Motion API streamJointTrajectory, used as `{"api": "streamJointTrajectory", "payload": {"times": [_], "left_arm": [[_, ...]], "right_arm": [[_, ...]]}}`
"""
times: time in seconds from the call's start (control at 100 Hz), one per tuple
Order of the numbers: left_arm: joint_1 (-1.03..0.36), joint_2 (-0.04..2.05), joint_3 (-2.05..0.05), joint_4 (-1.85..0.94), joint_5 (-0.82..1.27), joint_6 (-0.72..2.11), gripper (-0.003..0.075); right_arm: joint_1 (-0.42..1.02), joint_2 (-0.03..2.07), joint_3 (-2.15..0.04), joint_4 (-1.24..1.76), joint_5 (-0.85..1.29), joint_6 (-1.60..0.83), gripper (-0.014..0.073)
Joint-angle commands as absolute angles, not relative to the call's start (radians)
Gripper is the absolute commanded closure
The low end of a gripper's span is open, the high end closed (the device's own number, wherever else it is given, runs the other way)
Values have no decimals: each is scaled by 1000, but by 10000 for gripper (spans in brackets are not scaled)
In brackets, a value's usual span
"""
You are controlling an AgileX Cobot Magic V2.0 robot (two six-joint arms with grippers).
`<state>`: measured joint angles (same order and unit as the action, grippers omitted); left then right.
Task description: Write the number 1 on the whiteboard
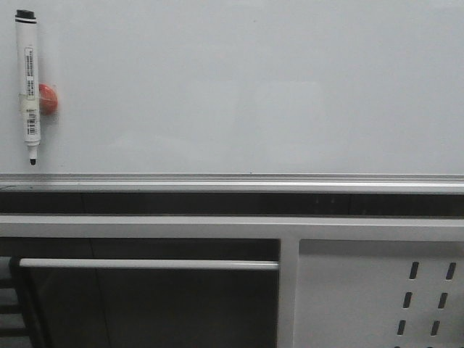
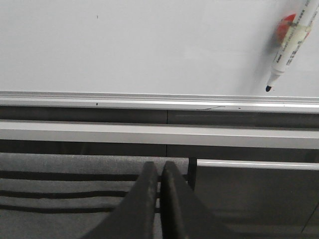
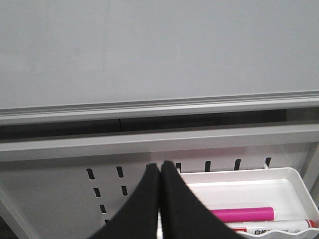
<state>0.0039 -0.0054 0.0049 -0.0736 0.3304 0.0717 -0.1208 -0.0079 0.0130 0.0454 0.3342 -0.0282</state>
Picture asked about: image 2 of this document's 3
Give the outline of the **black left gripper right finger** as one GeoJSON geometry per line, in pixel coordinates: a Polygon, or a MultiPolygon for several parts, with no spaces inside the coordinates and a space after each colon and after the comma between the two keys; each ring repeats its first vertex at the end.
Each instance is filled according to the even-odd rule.
{"type": "Polygon", "coordinates": [[[160,184],[160,218],[164,239],[223,239],[222,226],[185,182],[177,166],[165,163],[160,184]]]}

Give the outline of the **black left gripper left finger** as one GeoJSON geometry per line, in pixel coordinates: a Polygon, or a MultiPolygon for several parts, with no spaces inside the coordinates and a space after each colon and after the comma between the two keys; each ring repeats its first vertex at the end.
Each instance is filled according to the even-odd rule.
{"type": "Polygon", "coordinates": [[[146,162],[130,192],[118,207],[84,239],[152,239],[156,209],[158,172],[146,162]]]}

